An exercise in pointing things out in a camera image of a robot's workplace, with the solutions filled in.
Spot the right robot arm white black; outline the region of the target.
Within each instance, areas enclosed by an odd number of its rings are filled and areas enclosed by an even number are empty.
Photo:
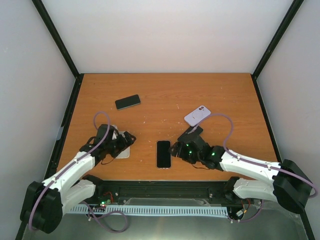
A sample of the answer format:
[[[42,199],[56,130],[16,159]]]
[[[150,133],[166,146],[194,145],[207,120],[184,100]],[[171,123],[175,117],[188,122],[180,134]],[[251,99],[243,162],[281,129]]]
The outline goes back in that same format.
[[[200,162],[210,170],[248,177],[229,180],[231,186],[225,189],[228,198],[273,201],[292,213],[301,214],[311,196],[312,182],[292,160],[281,163],[258,160],[223,146],[210,146],[199,135],[181,137],[168,151],[192,165]]]

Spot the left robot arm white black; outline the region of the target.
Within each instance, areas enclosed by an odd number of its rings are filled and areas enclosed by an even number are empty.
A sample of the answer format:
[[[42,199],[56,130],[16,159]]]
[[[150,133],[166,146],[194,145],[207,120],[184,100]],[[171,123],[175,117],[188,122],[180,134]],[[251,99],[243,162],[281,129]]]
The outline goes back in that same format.
[[[26,190],[20,220],[31,230],[52,233],[63,216],[80,202],[103,198],[100,178],[86,175],[110,155],[116,158],[136,141],[128,131],[119,132],[113,125],[102,124],[95,136],[79,149],[75,157],[54,175],[42,182],[33,181]]]

